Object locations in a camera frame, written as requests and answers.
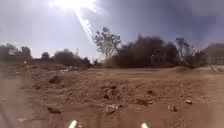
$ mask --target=field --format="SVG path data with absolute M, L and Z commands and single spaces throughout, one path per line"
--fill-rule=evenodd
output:
M 80 128 L 223 128 L 222 68 L 1 65 L 0 96 L 18 128 L 65 128 L 72 120 Z

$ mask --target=sky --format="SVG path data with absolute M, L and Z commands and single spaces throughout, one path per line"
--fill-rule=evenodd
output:
M 68 48 L 90 59 L 99 58 L 96 46 L 73 10 L 50 6 L 52 0 L 0 0 L 0 41 L 28 46 L 33 57 Z M 96 0 L 96 11 L 83 8 L 92 34 L 108 27 L 122 43 L 138 35 L 166 41 L 184 37 L 197 48 L 224 40 L 223 0 Z

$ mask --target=bare tree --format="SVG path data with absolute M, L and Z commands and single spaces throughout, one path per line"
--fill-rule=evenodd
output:
M 117 47 L 121 43 L 120 36 L 112 34 L 106 27 L 103 28 L 101 33 L 99 31 L 96 32 L 93 41 L 98 47 L 98 52 L 104 54 L 106 60 L 117 51 Z

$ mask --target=rock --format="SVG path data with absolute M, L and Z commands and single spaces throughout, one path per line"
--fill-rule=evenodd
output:
M 105 111 L 107 114 L 112 114 L 114 113 L 116 110 L 118 110 L 119 105 L 108 105 L 105 108 Z
M 104 104 L 103 103 L 99 103 L 97 104 L 96 106 L 100 107 L 100 108 L 103 108 L 104 107 Z
M 104 95 L 103 98 L 104 99 L 110 99 L 110 97 L 108 95 Z
M 168 110 L 172 111 L 172 112 L 176 112 L 177 111 L 176 106 L 168 106 Z
M 136 103 L 140 105 L 148 105 L 148 102 L 145 99 L 136 99 Z
M 128 107 L 128 104 L 126 104 L 126 103 L 120 103 L 119 107 Z
M 110 88 L 114 90 L 114 89 L 116 89 L 116 88 L 117 88 L 117 86 L 116 86 L 116 85 L 114 85 L 114 86 L 111 86 Z
M 153 104 L 153 102 L 152 102 L 152 101 L 149 101 L 149 102 L 148 102 L 148 104 L 150 104 L 150 105 L 151 105 L 151 104 Z
M 61 111 L 59 111 L 59 110 L 57 110 L 57 109 L 54 109 L 54 108 L 47 108 L 47 110 L 48 110 L 50 113 L 61 114 Z
M 155 96 L 156 95 L 156 93 L 153 92 L 152 90 L 147 91 L 147 94 L 149 94 L 150 96 Z
M 190 105 L 193 104 L 190 100 L 186 100 L 186 103 L 187 103 L 187 104 L 190 104 Z
M 36 90 L 39 90 L 40 89 L 40 86 L 36 83 L 34 86 L 33 86 L 34 89 Z
M 59 76 L 53 76 L 49 79 L 49 83 L 51 84 L 59 84 L 61 82 L 61 79 Z
M 19 118 L 18 120 L 19 120 L 19 122 L 24 122 L 27 120 L 27 118 Z

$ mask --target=sandy ground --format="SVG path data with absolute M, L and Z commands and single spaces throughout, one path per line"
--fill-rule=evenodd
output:
M 82 128 L 140 128 L 142 123 L 152 128 L 224 127 L 221 71 L 184 67 L 73 72 L 36 66 L 1 69 L 1 104 L 13 127 L 62 128 L 72 120 Z M 117 109 L 109 110 L 111 105 Z M 1 117 L 0 124 L 7 128 L 2 122 Z

